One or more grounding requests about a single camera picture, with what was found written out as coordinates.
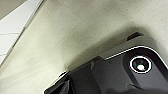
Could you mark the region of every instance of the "white surface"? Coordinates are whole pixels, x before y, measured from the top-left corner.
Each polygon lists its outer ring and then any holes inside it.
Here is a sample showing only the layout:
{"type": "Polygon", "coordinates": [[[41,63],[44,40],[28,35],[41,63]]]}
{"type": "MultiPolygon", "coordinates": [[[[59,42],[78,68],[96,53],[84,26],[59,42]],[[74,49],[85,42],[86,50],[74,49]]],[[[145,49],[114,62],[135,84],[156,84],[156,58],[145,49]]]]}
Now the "white surface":
{"type": "Polygon", "coordinates": [[[167,0],[46,0],[0,69],[2,94],[43,94],[58,76],[133,32],[168,53],[167,0]]]}
{"type": "Polygon", "coordinates": [[[0,35],[0,55],[7,54],[18,34],[0,35]]]}
{"type": "Polygon", "coordinates": [[[0,34],[21,33],[42,0],[27,0],[0,20],[0,34]]]}
{"type": "Polygon", "coordinates": [[[1,65],[1,62],[4,60],[6,55],[0,55],[0,65],[1,65]]]}
{"type": "Polygon", "coordinates": [[[42,0],[27,0],[0,20],[0,55],[7,54],[41,2],[42,0]]]}
{"type": "Polygon", "coordinates": [[[0,0],[0,20],[26,0],[0,0]]]}

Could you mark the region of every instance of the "camera lens ring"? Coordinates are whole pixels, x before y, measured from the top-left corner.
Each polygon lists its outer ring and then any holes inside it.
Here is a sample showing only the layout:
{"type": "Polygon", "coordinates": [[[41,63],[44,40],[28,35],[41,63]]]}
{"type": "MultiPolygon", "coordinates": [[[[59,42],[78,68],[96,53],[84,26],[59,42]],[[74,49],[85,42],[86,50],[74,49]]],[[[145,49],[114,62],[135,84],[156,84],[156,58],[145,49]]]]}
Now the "camera lens ring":
{"type": "Polygon", "coordinates": [[[134,72],[136,72],[136,73],[139,73],[139,74],[144,74],[144,73],[147,73],[147,72],[149,72],[150,70],[151,70],[151,68],[152,68],[152,62],[151,62],[151,60],[150,59],[148,59],[146,56],[135,56],[135,57],[133,57],[131,60],[130,60],[130,68],[134,71],[134,72]],[[136,63],[136,61],[137,60],[141,60],[142,61],[142,63],[146,63],[147,64],[147,66],[148,66],[148,68],[147,69],[144,69],[145,68],[145,65],[143,65],[143,64],[134,64],[134,63],[136,63]]]}

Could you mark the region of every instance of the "phone camera lens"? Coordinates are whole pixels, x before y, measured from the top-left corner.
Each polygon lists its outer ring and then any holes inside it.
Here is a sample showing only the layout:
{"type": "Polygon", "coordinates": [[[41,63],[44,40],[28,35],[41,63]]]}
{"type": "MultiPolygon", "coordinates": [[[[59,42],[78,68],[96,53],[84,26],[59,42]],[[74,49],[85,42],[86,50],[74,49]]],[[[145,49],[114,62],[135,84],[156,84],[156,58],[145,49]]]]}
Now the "phone camera lens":
{"type": "Polygon", "coordinates": [[[147,73],[151,65],[151,61],[145,56],[135,56],[130,61],[130,67],[136,73],[147,73]]]}

